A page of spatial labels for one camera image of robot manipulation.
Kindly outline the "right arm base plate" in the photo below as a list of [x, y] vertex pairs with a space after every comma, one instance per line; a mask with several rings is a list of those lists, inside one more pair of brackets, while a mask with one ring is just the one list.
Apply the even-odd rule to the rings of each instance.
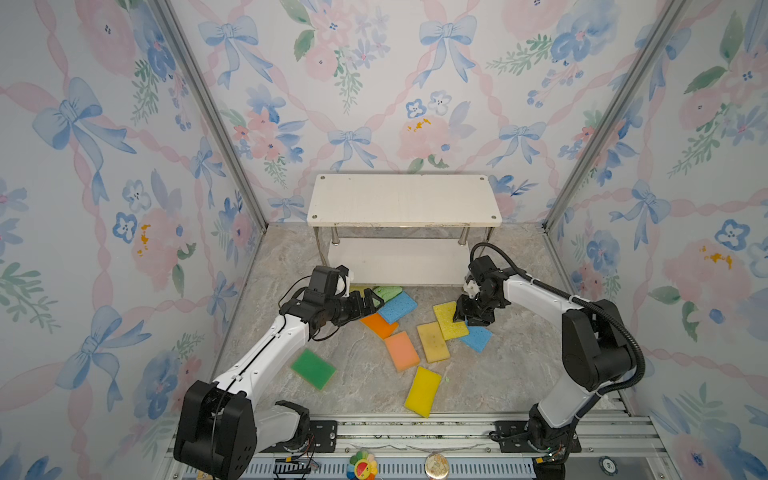
[[502, 453], [554, 455], [580, 453], [582, 447], [575, 419], [564, 427], [552, 428], [537, 418], [527, 421], [496, 421], [488, 437], [499, 444]]

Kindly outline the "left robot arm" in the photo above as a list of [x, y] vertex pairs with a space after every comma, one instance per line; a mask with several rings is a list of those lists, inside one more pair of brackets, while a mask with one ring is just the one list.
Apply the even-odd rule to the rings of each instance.
[[215, 479], [238, 479], [251, 459], [271, 447], [304, 450], [310, 413], [290, 401], [268, 409], [259, 399], [280, 370], [326, 324], [337, 328], [376, 313], [385, 303], [373, 290], [354, 291], [345, 266], [317, 266], [284, 295], [268, 331], [232, 367], [186, 391], [173, 457]]

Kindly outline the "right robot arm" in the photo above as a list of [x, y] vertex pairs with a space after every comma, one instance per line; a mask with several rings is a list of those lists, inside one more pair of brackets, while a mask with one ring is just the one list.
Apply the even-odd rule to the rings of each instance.
[[487, 327], [497, 311], [512, 305], [559, 329], [564, 373], [524, 425], [497, 426], [489, 437], [502, 448], [539, 452], [543, 464], [562, 463], [573, 451], [580, 420], [605, 395], [639, 383], [645, 358], [614, 303], [569, 294], [529, 275], [498, 246], [475, 244], [455, 321]]

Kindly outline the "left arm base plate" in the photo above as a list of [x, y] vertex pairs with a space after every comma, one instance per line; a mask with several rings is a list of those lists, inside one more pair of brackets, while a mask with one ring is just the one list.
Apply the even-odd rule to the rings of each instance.
[[299, 454], [308, 451], [315, 453], [334, 453], [338, 440], [338, 422], [336, 420], [310, 420], [306, 428], [298, 433], [297, 440], [290, 440], [271, 445], [263, 453]]

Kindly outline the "pale yellow worn sponge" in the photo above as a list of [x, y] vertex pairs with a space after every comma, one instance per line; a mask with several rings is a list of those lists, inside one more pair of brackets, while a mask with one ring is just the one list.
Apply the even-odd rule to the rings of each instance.
[[450, 358], [450, 352], [437, 322], [417, 326], [426, 361], [436, 363]]

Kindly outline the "bright yellow sponge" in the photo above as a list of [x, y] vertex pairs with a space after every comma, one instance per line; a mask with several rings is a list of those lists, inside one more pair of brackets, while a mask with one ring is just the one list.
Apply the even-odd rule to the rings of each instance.
[[455, 321], [457, 311], [455, 301], [438, 304], [433, 307], [438, 326], [445, 341], [463, 338], [469, 335], [469, 329], [464, 321]]

